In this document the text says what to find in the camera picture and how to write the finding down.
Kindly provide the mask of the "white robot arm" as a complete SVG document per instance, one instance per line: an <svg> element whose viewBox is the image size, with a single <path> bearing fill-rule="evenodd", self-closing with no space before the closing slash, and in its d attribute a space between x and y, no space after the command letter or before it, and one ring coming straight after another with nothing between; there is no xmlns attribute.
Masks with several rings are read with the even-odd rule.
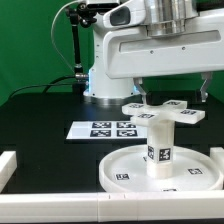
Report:
<svg viewBox="0 0 224 224"><path fill-rule="evenodd" d="M144 77L199 73L206 90L224 70L224 0L85 0L94 23L88 101L145 98Z"/></svg>

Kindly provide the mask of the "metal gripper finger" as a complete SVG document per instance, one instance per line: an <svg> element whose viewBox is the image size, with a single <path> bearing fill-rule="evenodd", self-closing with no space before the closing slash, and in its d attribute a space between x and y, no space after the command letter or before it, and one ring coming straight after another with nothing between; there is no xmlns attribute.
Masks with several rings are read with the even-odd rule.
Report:
<svg viewBox="0 0 224 224"><path fill-rule="evenodd" d="M208 97L207 89L212 82L213 73L212 72L203 72L201 74L201 78L203 80L203 84L200 88L200 96L201 96L201 101L205 102Z"/></svg>
<svg viewBox="0 0 224 224"><path fill-rule="evenodd" d="M134 85L142 96L142 102L147 103L147 92L143 88L143 80L141 78L134 78Z"/></svg>

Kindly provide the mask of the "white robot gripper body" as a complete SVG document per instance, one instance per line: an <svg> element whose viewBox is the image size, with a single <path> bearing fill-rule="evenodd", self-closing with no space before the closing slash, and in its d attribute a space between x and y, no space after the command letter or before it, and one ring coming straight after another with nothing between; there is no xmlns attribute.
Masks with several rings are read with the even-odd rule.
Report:
<svg viewBox="0 0 224 224"><path fill-rule="evenodd" d="M111 31L103 61L114 79L224 70L224 17L192 19L184 34L172 37L150 37L144 27Z"/></svg>

